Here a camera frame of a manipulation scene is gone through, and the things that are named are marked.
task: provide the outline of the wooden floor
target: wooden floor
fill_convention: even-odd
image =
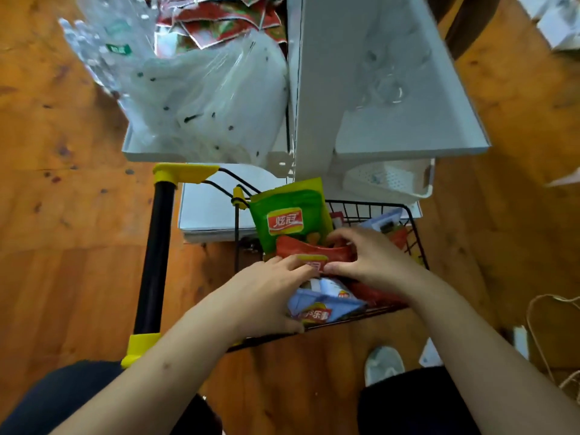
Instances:
[[[73,0],[2,5],[0,419],[50,370],[124,355],[153,196],[152,165],[124,160],[124,117],[62,39],[55,19],[75,18]],[[580,294],[580,184],[545,187],[580,166],[580,63],[503,0],[457,69],[494,146],[438,162],[419,230],[433,271],[510,328],[535,295]],[[174,230],[164,329],[232,258]],[[546,300],[533,322],[559,376],[580,368],[577,311]],[[353,434],[368,353],[394,345],[417,368],[426,339],[401,311],[230,354],[202,391],[228,434]]]

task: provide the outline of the yellow plastic connector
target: yellow plastic connector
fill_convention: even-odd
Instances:
[[[241,187],[236,186],[234,188],[234,192],[232,192],[232,195],[233,195],[233,198],[231,199],[232,206],[238,206],[242,210],[248,208],[248,204],[246,203],[246,199],[243,196],[243,190]]]
[[[121,367],[127,369],[135,363],[143,354],[157,343],[161,338],[161,333],[132,334],[129,337],[127,355],[121,360]]]
[[[188,163],[157,163],[153,167],[155,183],[171,182],[199,184],[218,172],[218,165],[190,165]]]

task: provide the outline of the clear plastic bag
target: clear plastic bag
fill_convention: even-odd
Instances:
[[[156,5],[77,2],[87,23],[74,29],[61,20],[66,39],[118,98],[133,138],[188,162],[265,166],[288,103],[288,67],[274,40],[251,30],[220,46],[156,58]]]

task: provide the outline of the hand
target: hand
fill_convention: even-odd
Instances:
[[[286,304],[302,283],[318,276],[314,267],[295,255],[275,256],[243,269],[206,299],[232,321],[236,340],[302,333],[304,326],[288,317]]]
[[[352,263],[328,263],[324,272],[356,279],[378,290],[408,298],[410,290],[431,273],[398,249],[382,233],[372,229],[341,228],[327,236],[327,242],[349,241],[357,251]]]

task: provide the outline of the shopping cart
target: shopping cart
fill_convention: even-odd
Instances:
[[[225,173],[235,179],[238,184],[230,193],[220,185],[208,180],[215,173]],[[169,240],[171,236],[171,220],[173,214],[173,199],[175,190],[180,182],[194,183],[199,185],[210,185],[220,190],[230,198],[235,211],[234,239],[236,241],[236,257],[234,270],[237,272],[240,265],[241,241],[240,241],[240,210],[250,206],[249,198],[260,191],[252,184],[246,182],[241,177],[232,173],[228,169],[217,165],[188,165],[185,163],[159,163],[153,168],[155,176],[155,195],[153,198],[153,210],[151,212],[151,223],[149,225],[149,237],[147,239],[147,249],[145,262],[143,264],[143,275],[141,277],[141,288],[139,291],[139,301],[137,303],[137,314],[134,323],[134,333],[129,338],[127,356],[121,362],[124,368],[140,358],[149,348],[151,348],[161,337],[161,314],[163,309],[163,293],[165,291],[165,276],[167,272],[167,261],[169,256]],[[377,217],[393,208],[402,208],[404,216],[400,223],[407,229],[407,243],[404,252],[411,255],[417,262],[425,266],[429,265],[421,245],[415,220],[409,208],[400,204],[326,200],[330,212],[341,211],[344,224],[355,226],[362,221]],[[365,311],[353,313],[341,320],[329,324],[309,324],[306,331],[317,328],[329,327],[346,322],[366,319],[381,314],[407,308],[406,304],[395,302],[387,307],[369,308]],[[252,346],[257,346],[272,340],[281,339],[288,335],[269,335],[263,337],[249,337],[242,342],[231,347],[228,352],[241,350]]]

